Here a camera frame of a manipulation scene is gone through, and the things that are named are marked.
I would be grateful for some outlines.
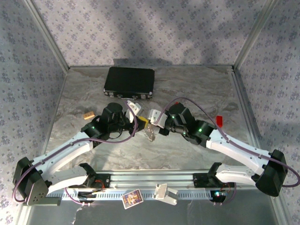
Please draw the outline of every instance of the card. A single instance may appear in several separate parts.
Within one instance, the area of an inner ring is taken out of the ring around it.
[[[128,209],[132,206],[142,203],[143,197],[140,189],[134,190],[122,196],[122,202],[125,209]]]

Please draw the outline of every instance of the gray marble surface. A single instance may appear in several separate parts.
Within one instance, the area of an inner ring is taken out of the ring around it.
[[[175,97],[185,96],[201,104],[215,118],[223,116],[223,129],[229,135],[247,142],[246,129],[225,67],[159,67],[155,70],[154,94],[151,100],[138,100],[142,116],[149,109],[161,110]],[[69,71],[55,123],[46,151],[74,136],[90,120],[83,114],[101,114],[110,102],[122,100],[103,94],[108,68],[74,68]],[[201,120],[208,120],[192,103],[180,101]],[[101,144],[74,159],[65,168],[87,162],[95,170],[118,169],[209,169],[214,162],[230,165],[239,163],[222,153],[192,145],[179,134],[164,137],[155,129],[156,139],[150,142],[143,132],[123,144]],[[121,139],[128,137],[123,133]]]

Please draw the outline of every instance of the floral wallpaper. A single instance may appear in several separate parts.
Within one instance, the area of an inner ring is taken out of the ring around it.
[[[70,66],[232,65],[265,0],[35,0]]]
[[[0,1],[0,224],[16,222],[17,161],[40,154],[64,73],[21,0]]]
[[[300,172],[300,2],[275,7],[240,68],[262,147],[285,153]],[[296,182],[291,173],[287,183]],[[284,188],[294,224],[300,225],[300,188]]]

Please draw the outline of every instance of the small wooden block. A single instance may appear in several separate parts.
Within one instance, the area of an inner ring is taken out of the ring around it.
[[[94,114],[93,111],[88,112],[88,113],[86,113],[86,114],[83,115],[83,117],[84,117],[85,120],[87,120],[87,119],[89,119],[89,118],[92,118],[92,117],[94,117],[94,116],[95,116],[95,114]]]

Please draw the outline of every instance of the black case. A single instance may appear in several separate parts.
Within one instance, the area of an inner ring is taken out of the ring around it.
[[[118,98],[152,98],[154,70],[110,67],[104,85],[104,94]]]

